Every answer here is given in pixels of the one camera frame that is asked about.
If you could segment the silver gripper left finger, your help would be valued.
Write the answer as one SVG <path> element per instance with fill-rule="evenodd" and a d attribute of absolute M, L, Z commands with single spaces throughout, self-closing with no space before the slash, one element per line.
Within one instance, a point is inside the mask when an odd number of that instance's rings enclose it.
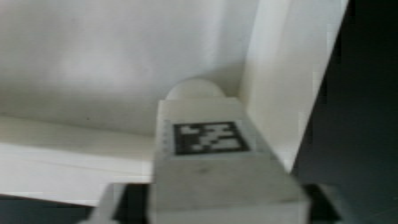
<path fill-rule="evenodd" d="M 145 183 L 110 184 L 88 217 L 76 224 L 149 224 L 147 199 Z"/>

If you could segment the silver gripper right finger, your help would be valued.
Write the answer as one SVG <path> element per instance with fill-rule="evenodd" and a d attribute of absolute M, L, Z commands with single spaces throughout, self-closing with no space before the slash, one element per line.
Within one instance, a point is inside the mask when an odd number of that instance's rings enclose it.
<path fill-rule="evenodd" d="M 355 215 L 335 187 L 303 184 L 302 188 L 311 201 L 307 224 L 355 224 Z"/>

